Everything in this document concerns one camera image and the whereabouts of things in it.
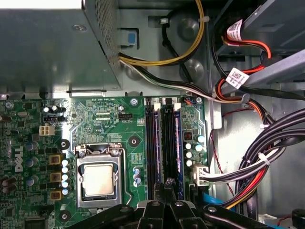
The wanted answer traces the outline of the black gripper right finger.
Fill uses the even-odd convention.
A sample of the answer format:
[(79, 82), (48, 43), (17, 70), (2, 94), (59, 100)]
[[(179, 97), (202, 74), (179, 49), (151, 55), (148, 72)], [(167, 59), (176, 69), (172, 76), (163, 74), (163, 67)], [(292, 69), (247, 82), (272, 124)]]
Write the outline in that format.
[(219, 205), (208, 204), (200, 211), (190, 207), (189, 203), (177, 200), (175, 195), (176, 181), (167, 178), (165, 190), (167, 210), (175, 221), (176, 229), (269, 229), (270, 226), (243, 215), (227, 210)]

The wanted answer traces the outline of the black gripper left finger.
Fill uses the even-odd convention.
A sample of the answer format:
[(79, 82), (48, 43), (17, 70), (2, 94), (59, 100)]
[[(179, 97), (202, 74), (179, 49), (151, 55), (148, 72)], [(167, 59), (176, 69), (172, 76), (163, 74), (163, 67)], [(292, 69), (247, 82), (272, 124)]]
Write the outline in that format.
[(166, 204), (171, 200), (171, 185), (155, 184), (153, 199), (141, 201), (137, 208), (119, 204), (97, 213), (70, 229), (162, 229)]

